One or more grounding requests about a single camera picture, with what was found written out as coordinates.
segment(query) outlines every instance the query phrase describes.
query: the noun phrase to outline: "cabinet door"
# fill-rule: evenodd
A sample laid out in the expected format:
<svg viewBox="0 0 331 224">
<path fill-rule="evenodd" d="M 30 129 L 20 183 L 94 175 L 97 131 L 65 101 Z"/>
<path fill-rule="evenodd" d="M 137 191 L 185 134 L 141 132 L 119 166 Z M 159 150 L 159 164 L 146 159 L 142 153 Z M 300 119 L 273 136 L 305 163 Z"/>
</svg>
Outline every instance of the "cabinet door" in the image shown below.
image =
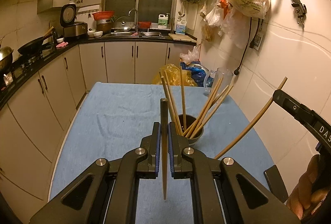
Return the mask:
<svg viewBox="0 0 331 224">
<path fill-rule="evenodd" d="M 0 130 L 1 173 L 25 191 L 46 199 L 51 162 L 31 143 L 7 105 L 0 111 Z"/>
<path fill-rule="evenodd" d="M 40 69 L 39 76 L 49 104 L 62 129 L 66 131 L 75 116 L 76 105 L 69 87 L 63 58 L 57 57 L 51 63 Z"/>
<path fill-rule="evenodd" d="M 1 174 L 0 192 L 11 210 L 23 224 L 28 224 L 32 216 L 47 203 L 46 200 L 40 200 L 23 191 Z"/>
<path fill-rule="evenodd" d="M 80 44 L 79 51 L 86 89 L 90 91 L 96 82 L 107 83 L 105 43 Z"/>
<path fill-rule="evenodd" d="M 192 50 L 194 46 L 191 45 L 183 45 L 183 44 L 174 44 L 168 43 L 167 48 L 167 58 L 165 60 L 165 64 L 172 63 L 177 67 L 180 66 L 180 53 L 187 54 L 189 50 Z"/>
<path fill-rule="evenodd" d="M 63 60 L 72 97 L 77 106 L 86 92 L 82 65 L 80 63 L 79 46 L 75 46 L 63 53 Z"/>
<path fill-rule="evenodd" d="M 167 43 L 136 42 L 135 78 L 137 84 L 151 84 L 164 66 Z"/>
<path fill-rule="evenodd" d="M 109 83 L 134 84 L 135 42 L 105 43 Z"/>
<path fill-rule="evenodd" d="M 38 73 L 10 98 L 8 106 L 31 142 L 52 161 L 63 130 L 49 105 Z"/>
</svg>

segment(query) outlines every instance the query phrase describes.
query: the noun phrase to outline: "cutting board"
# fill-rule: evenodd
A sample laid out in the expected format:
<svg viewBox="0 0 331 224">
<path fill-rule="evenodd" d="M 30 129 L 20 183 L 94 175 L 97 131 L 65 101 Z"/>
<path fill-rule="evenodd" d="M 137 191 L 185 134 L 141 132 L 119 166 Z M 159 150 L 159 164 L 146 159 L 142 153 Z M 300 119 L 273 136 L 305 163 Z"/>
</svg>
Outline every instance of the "cutting board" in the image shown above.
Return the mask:
<svg viewBox="0 0 331 224">
<path fill-rule="evenodd" d="M 180 35 L 180 34 L 169 34 L 172 40 L 176 41 L 188 41 L 188 42 L 194 42 L 196 43 L 196 40 L 190 38 L 187 35 Z"/>
</svg>

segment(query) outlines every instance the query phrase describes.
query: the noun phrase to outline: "red basket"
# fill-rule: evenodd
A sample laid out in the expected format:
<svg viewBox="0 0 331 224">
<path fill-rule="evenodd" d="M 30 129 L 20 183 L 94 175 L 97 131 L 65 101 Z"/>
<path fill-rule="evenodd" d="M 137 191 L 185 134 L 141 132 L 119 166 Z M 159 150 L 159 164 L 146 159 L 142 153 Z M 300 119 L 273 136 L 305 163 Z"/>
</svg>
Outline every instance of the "red basket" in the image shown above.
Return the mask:
<svg viewBox="0 0 331 224">
<path fill-rule="evenodd" d="M 151 22 L 150 21 L 139 21 L 138 26 L 140 29 L 149 29 L 151 27 Z"/>
<path fill-rule="evenodd" d="M 102 12 L 96 12 L 93 13 L 94 20 L 104 20 L 104 19 L 110 19 L 112 16 L 114 16 L 115 11 L 102 11 Z"/>
</svg>

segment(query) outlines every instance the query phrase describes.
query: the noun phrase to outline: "metal screw cap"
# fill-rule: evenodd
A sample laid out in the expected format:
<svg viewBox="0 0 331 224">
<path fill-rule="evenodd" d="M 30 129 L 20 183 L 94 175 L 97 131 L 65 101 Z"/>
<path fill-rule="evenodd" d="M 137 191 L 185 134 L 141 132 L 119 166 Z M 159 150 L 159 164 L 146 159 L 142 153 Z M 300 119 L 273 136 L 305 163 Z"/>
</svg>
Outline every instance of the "metal screw cap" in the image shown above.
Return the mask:
<svg viewBox="0 0 331 224">
<path fill-rule="evenodd" d="M 191 154 L 194 153 L 194 149 L 191 148 L 191 147 L 187 147 L 187 148 L 184 149 L 184 153 L 188 154 L 188 155 L 191 155 Z"/>
<path fill-rule="evenodd" d="M 232 158 L 227 157 L 224 159 L 224 163 L 226 165 L 232 165 L 234 163 L 234 160 Z"/>
<path fill-rule="evenodd" d="M 143 149 L 142 147 L 138 147 L 136 150 L 135 150 L 135 153 L 138 154 L 138 155 L 142 155 L 146 152 L 145 149 Z"/>
<path fill-rule="evenodd" d="M 104 166 L 106 164 L 107 160 L 104 159 L 104 158 L 100 158 L 100 159 L 97 159 L 95 161 L 95 163 L 98 165 L 98 166 Z"/>
</svg>

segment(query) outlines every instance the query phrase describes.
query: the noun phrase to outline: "blue gripper pad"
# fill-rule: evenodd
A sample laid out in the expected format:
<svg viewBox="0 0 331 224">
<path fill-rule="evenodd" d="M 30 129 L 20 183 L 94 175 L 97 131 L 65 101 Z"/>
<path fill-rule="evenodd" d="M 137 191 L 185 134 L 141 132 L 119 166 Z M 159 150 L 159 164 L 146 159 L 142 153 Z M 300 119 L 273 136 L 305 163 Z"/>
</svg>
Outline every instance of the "blue gripper pad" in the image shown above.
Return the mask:
<svg viewBox="0 0 331 224">
<path fill-rule="evenodd" d="M 158 125 L 158 139 L 156 142 L 156 154 L 155 154 L 155 174 L 158 177 L 158 170 L 160 168 L 160 144 L 161 144 L 161 124 Z"/>
<path fill-rule="evenodd" d="M 170 160 L 171 176 L 174 177 L 175 167 L 174 167 L 174 161 L 173 161 L 173 140 L 171 137 L 170 123 L 168 124 L 168 153 L 169 153 L 169 160 Z"/>
</svg>

